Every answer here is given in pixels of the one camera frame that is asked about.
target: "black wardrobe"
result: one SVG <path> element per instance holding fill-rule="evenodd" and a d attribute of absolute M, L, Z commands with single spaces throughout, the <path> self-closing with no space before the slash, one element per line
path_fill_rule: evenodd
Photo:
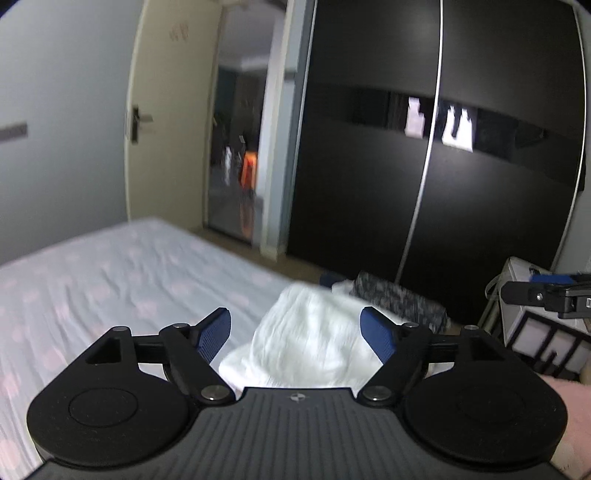
<path fill-rule="evenodd" d="M 475 323 L 507 257 L 553 262 L 584 123 L 567 4 L 318 0 L 288 253 Z"/>

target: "bed sheet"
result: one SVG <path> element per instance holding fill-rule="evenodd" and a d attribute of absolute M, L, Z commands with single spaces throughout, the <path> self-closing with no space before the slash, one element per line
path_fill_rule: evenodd
<path fill-rule="evenodd" d="M 81 236 L 0 268 L 0 478 L 41 460 L 25 422 L 31 400 L 115 325 L 153 335 L 223 306 L 232 333 L 212 362 L 248 343 L 291 282 L 167 223 L 146 219 Z M 163 377 L 162 368 L 141 365 Z"/>

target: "cream door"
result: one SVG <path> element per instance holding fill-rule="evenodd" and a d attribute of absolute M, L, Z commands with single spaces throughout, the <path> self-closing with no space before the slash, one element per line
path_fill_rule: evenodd
<path fill-rule="evenodd" d="M 130 219 L 203 222 L 221 18 L 212 0 L 145 0 L 127 100 Z"/>

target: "door handle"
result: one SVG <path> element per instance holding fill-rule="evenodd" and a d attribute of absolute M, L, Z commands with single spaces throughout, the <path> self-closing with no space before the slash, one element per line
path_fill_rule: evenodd
<path fill-rule="evenodd" d="M 149 124 L 153 121 L 154 121 L 154 118 L 152 117 L 152 115 L 149 115 L 149 114 L 140 115 L 139 107 L 137 105 L 134 105 L 132 107 L 132 112 L 131 112 L 131 135 L 130 135 L 131 142 L 132 143 L 138 142 L 138 130 L 139 130 L 139 123 L 140 122 Z"/>

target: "doorway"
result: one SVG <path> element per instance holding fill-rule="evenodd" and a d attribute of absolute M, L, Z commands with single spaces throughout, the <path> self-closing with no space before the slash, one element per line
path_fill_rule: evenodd
<path fill-rule="evenodd" d="M 230 7 L 219 45 L 207 226 L 256 247 L 284 18 L 277 1 Z"/>

